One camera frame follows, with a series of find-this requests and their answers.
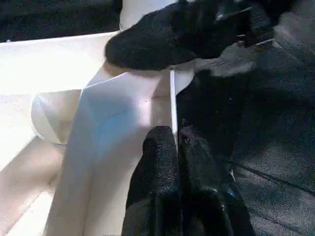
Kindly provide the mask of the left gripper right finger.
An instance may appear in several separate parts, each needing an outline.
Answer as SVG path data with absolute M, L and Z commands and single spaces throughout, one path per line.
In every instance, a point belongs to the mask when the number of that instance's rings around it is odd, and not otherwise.
M 255 235 L 235 179 L 193 126 L 179 132 L 179 167 L 184 235 Z

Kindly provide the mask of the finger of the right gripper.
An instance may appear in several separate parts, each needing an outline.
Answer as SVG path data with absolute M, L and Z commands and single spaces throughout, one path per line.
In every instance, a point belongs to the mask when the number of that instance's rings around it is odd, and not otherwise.
M 114 66 L 134 70 L 217 58 L 237 40 L 235 6 L 229 0 L 180 0 L 112 37 L 105 57 Z

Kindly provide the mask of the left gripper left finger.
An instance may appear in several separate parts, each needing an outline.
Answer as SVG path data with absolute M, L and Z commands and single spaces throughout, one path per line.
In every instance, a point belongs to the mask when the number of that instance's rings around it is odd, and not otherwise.
M 124 236 L 182 235 L 179 159 L 172 129 L 156 126 L 146 135 L 131 176 Z

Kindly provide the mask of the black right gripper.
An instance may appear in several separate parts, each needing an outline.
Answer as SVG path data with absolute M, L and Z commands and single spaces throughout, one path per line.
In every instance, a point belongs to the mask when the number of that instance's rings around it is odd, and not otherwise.
M 221 0 L 215 25 L 219 32 L 249 47 L 273 38 L 273 27 L 281 15 L 279 7 L 277 0 Z

